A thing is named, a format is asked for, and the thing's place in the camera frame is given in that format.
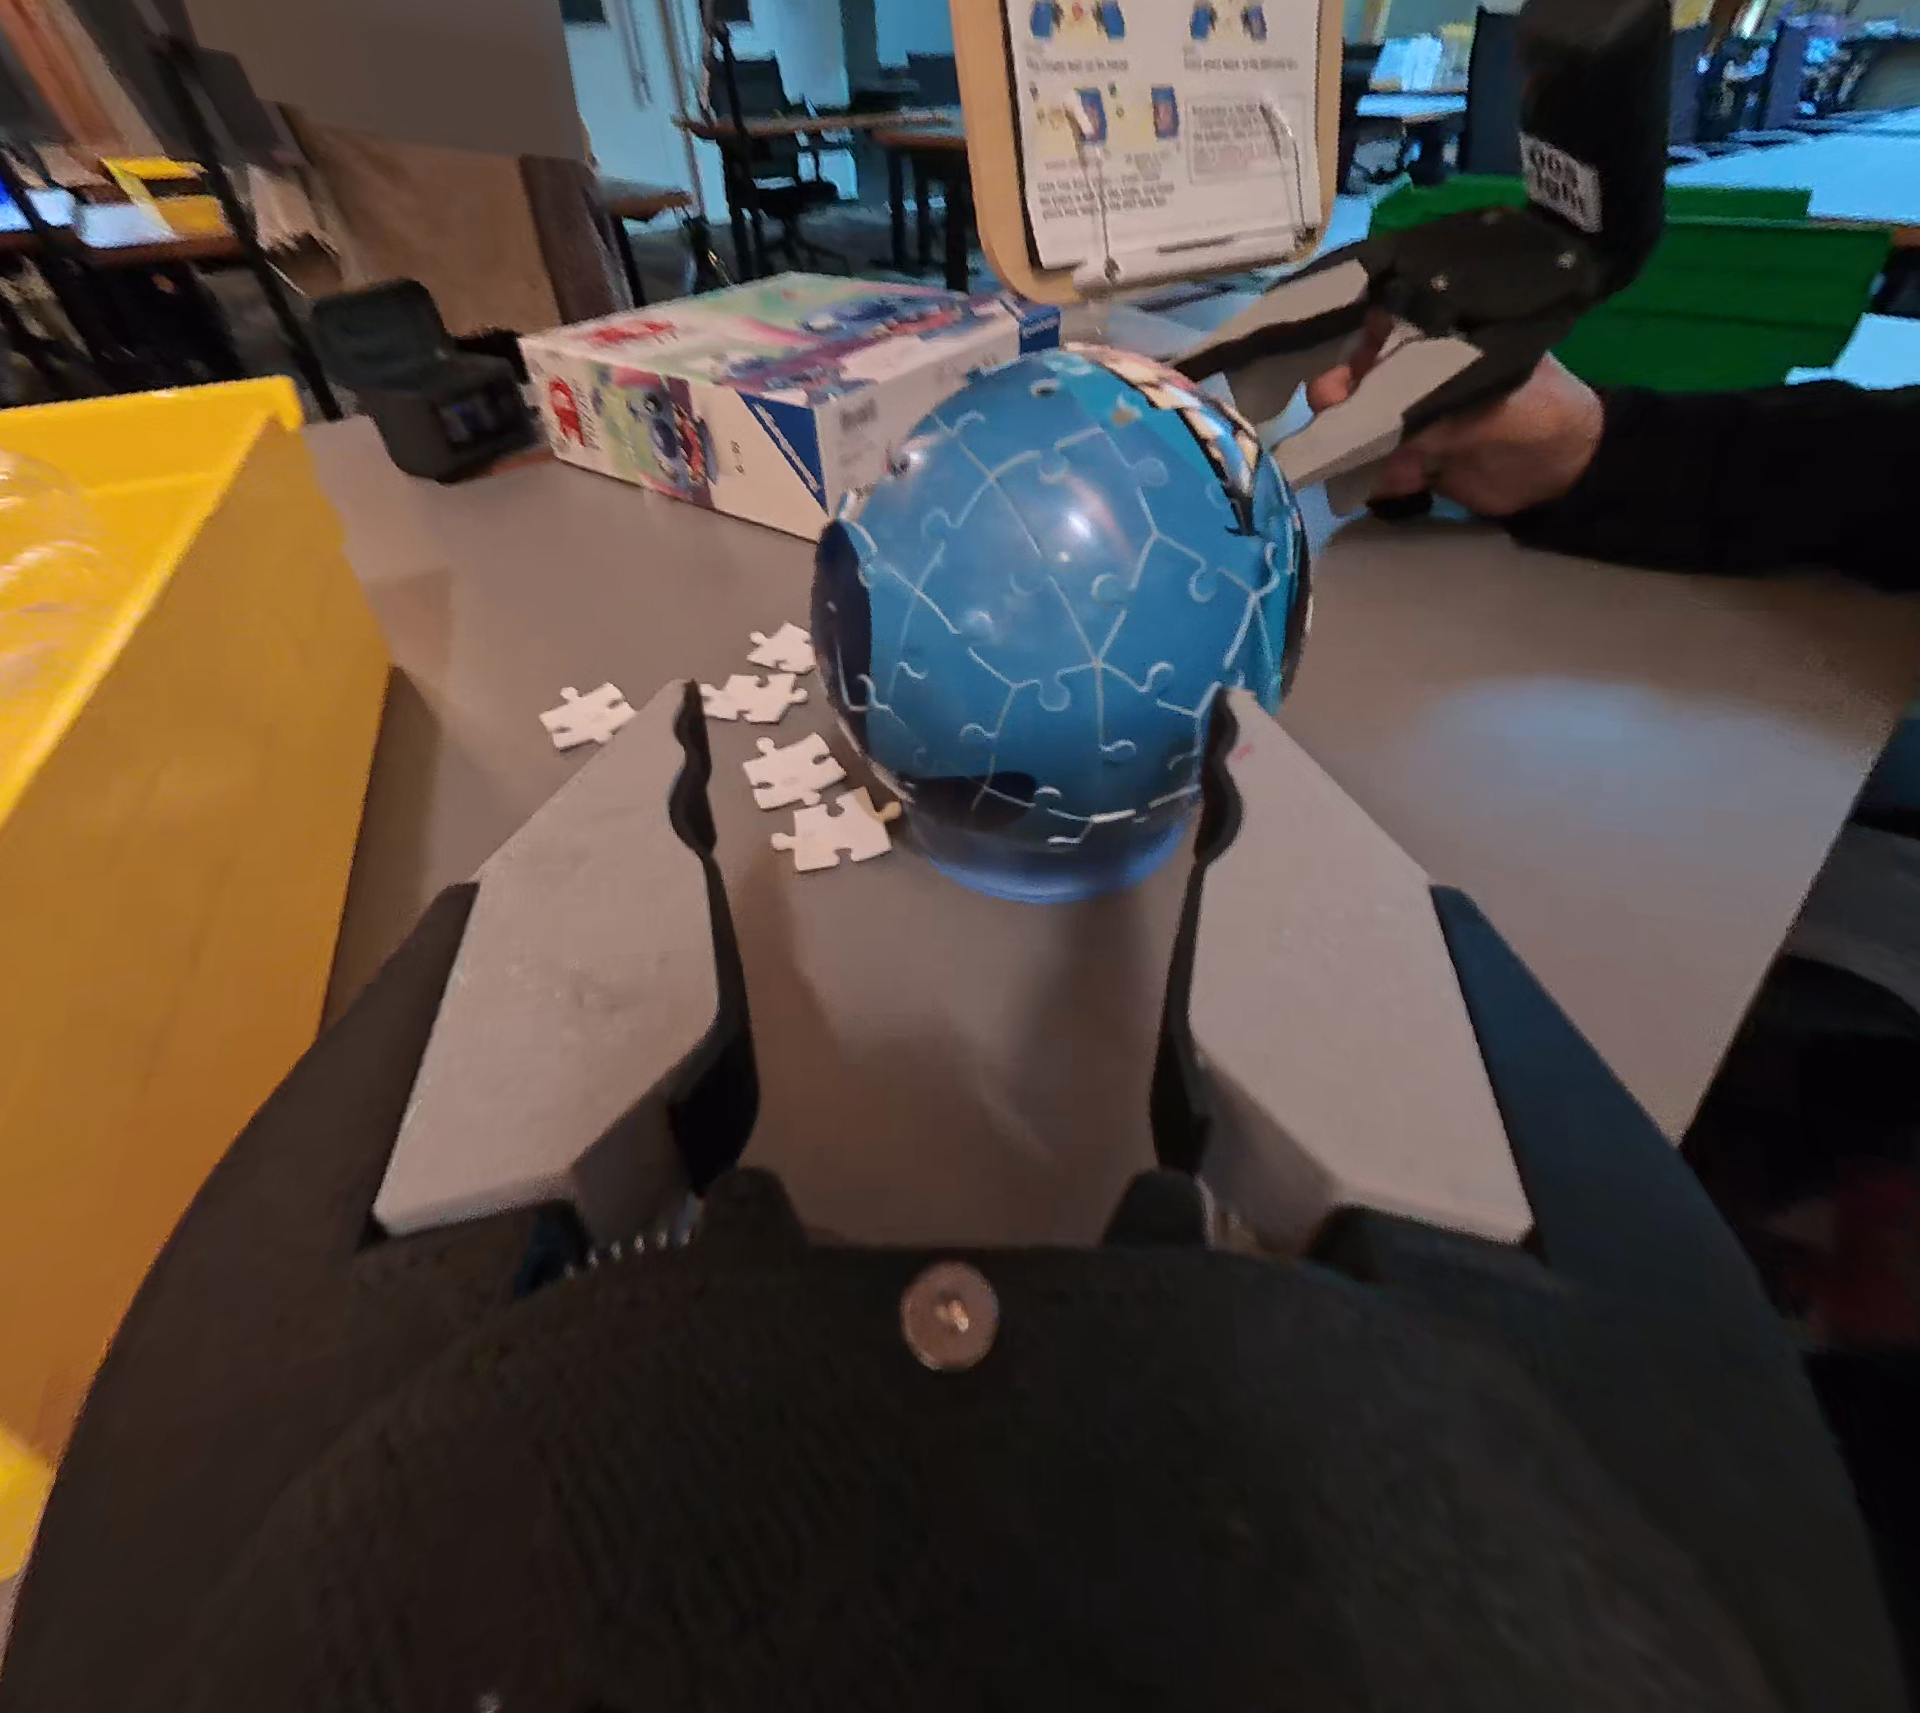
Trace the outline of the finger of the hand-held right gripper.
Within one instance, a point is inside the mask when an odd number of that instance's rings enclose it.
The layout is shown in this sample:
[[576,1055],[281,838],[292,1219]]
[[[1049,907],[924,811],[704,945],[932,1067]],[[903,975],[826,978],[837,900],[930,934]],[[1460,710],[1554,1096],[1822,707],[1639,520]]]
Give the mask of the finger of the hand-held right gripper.
[[1168,367],[1191,382],[1222,376],[1239,384],[1277,362],[1318,357],[1304,371],[1326,371],[1366,321],[1386,308],[1395,280],[1383,260],[1316,260],[1282,278],[1237,310],[1224,326],[1170,357]]
[[1304,426],[1277,442],[1277,471],[1293,491],[1320,486],[1337,515],[1379,491],[1387,461],[1431,420],[1479,401],[1494,362],[1460,338],[1404,336],[1349,384],[1313,406]]

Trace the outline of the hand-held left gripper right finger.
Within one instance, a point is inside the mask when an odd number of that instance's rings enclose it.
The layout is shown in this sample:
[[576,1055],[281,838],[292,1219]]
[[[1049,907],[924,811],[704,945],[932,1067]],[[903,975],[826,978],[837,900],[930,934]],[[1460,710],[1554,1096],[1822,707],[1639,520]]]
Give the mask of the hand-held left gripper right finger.
[[1532,1214],[1427,872],[1249,693],[1212,699],[1149,1089],[1231,1244],[1354,1213],[1501,1246]]

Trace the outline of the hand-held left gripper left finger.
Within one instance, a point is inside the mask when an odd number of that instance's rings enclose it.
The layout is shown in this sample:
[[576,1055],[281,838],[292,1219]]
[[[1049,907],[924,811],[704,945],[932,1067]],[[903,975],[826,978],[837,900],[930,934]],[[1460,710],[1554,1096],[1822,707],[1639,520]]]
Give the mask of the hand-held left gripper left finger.
[[662,688],[477,871],[373,1196],[411,1236],[564,1209],[686,1236],[757,1118],[696,684]]

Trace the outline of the blue puzzle ball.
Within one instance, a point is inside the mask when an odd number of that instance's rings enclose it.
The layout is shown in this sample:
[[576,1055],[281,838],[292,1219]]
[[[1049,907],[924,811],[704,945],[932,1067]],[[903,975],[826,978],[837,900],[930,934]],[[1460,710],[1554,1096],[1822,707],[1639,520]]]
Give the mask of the blue puzzle ball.
[[898,793],[1032,774],[1081,812],[1199,797],[1217,693],[1275,713],[1310,616],[1297,500],[1254,424],[1159,360],[975,372],[814,556],[821,690]]

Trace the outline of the blue ball stand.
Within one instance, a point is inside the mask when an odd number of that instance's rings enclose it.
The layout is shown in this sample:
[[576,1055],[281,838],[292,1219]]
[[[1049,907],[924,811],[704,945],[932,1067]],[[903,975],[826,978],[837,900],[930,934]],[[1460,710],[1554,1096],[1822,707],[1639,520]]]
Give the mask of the blue ball stand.
[[1020,905],[1126,890],[1152,877],[1188,834],[1197,793],[1138,809],[1081,812],[1032,774],[895,783],[903,826],[950,882]]

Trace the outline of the person's right forearm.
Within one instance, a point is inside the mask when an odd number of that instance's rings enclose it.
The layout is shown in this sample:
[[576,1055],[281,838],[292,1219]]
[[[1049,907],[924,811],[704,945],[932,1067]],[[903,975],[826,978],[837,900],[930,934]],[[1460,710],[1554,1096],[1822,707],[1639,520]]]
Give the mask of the person's right forearm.
[[1519,545],[1644,570],[1817,570],[1916,592],[1916,387],[1598,399],[1595,452],[1577,481],[1501,523]]

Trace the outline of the cartoon printed puzzle box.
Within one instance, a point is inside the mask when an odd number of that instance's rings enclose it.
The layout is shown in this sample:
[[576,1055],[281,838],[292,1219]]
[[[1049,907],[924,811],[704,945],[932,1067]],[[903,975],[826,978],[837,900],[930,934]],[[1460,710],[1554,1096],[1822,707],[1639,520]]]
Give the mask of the cartoon printed puzzle box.
[[521,336],[553,459],[805,543],[978,371],[1058,347],[1006,293],[783,274]]

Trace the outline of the person's right hand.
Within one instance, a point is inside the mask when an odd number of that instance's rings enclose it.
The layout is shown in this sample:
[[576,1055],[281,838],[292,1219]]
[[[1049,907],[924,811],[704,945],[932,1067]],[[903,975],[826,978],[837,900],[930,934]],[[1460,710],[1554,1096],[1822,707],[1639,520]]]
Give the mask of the person's right hand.
[[1514,390],[1437,416],[1372,472],[1367,512],[1400,516],[1443,503],[1503,520],[1561,499],[1591,463],[1603,394],[1541,357]]

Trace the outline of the wooden top desk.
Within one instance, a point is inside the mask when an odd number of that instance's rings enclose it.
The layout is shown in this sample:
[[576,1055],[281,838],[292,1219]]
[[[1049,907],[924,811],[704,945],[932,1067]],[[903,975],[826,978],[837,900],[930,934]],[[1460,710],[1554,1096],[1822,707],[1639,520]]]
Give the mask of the wooden top desk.
[[1918,109],[1861,116],[1824,135],[1742,147],[1668,169],[1676,186],[1806,191],[1807,215],[1884,227],[1900,251],[1918,247]]
[[849,113],[826,111],[804,116],[752,122],[737,119],[678,115],[671,125],[687,143],[708,144],[720,162],[732,264],[739,280],[747,248],[733,243],[721,150],[747,136],[767,136],[782,128],[816,132],[818,150],[870,143],[881,153],[886,170],[887,243],[881,269],[917,270],[932,258],[932,202],[941,215],[941,280],[951,290],[970,284],[973,239],[971,170],[966,138],[955,119],[939,111]]

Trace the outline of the green plastic bin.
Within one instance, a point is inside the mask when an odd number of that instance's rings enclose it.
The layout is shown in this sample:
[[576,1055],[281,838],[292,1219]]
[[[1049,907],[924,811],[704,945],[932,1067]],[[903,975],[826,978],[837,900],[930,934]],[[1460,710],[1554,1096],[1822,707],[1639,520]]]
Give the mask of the green plastic bin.
[[1811,215],[1803,189],[1670,186],[1637,278],[1556,357],[1602,389],[1782,384],[1835,364],[1891,248],[1891,227]]

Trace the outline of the yellow plastic bin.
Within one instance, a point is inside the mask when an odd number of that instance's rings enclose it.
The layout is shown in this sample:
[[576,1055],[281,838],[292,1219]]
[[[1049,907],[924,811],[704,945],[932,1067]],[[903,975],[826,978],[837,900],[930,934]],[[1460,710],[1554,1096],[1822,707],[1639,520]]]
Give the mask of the yellow plastic bin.
[[112,592],[4,696],[1,1574],[131,1294],[319,1028],[390,648],[285,378],[4,413]]

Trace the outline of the black office chair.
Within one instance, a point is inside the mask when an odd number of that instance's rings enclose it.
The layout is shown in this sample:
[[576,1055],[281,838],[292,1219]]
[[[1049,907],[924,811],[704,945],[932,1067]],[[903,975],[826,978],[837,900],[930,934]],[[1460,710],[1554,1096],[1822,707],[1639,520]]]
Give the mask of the black office chair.
[[[780,67],[770,57],[733,54],[715,62],[709,75],[709,105],[715,119],[745,122],[808,113],[785,92]],[[808,216],[832,206],[839,192],[819,173],[818,144],[816,132],[782,128],[721,150],[732,234],[737,247],[745,247],[745,278],[770,273],[775,260],[802,270],[845,264],[805,234]]]

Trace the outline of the wooden top table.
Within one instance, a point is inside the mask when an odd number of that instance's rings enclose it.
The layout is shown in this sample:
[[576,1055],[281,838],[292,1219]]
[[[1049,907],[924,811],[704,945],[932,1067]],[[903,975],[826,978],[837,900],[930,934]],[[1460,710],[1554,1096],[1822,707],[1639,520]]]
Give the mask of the wooden top table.
[[614,264],[632,307],[648,303],[633,258],[629,228],[658,218],[681,221],[696,211],[690,191],[627,181],[616,175],[596,178],[597,205],[604,215],[604,233],[609,239]]

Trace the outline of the black device with display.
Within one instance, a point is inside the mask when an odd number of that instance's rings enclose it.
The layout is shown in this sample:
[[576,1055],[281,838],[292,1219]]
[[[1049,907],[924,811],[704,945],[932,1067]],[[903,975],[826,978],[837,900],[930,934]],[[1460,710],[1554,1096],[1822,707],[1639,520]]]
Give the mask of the black device with display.
[[448,333],[417,280],[317,298],[305,331],[328,382],[354,396],[411,478],[455,485],[538,442],[518,335]]

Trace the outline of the clear plastic bag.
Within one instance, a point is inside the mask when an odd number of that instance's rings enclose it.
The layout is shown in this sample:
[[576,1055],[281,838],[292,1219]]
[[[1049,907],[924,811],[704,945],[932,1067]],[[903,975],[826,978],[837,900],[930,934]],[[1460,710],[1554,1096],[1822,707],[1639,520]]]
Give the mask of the clear plastic bag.
[[83,491],[57,467],[1,452],[1,699],[57,682],[102,624],[114,552]]

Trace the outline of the beige patterned cloth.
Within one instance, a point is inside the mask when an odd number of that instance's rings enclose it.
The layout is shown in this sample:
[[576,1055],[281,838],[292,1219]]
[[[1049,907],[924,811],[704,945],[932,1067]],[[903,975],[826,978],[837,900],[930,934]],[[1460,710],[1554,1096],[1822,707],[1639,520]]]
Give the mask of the beige patterned cloth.
[[401,143],[281,109],[346,286],[417,282],[450,335],[538,335],[633,307],[589,162]]

